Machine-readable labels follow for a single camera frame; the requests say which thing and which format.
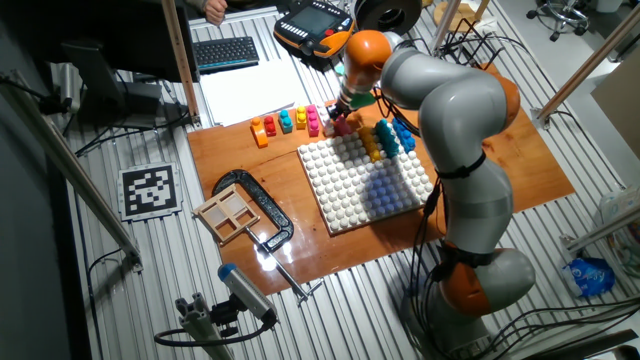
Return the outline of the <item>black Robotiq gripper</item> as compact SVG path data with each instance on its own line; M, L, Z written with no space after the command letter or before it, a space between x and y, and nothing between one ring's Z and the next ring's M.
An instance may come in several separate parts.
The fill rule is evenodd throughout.
M348 116L350 113L354 111L354 107L351 104L350 100L345 100L343 98L339 98L335 104L327 107L328 116L331 120L336 120L339 117L339 120L342 124L349 126L350 120Z

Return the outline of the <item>person's bare hand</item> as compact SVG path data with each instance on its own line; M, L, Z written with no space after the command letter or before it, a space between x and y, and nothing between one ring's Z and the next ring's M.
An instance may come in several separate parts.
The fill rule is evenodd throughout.
M203 5L205 19L209 23L219 26L224 21L227 7L225 0L206 0Z

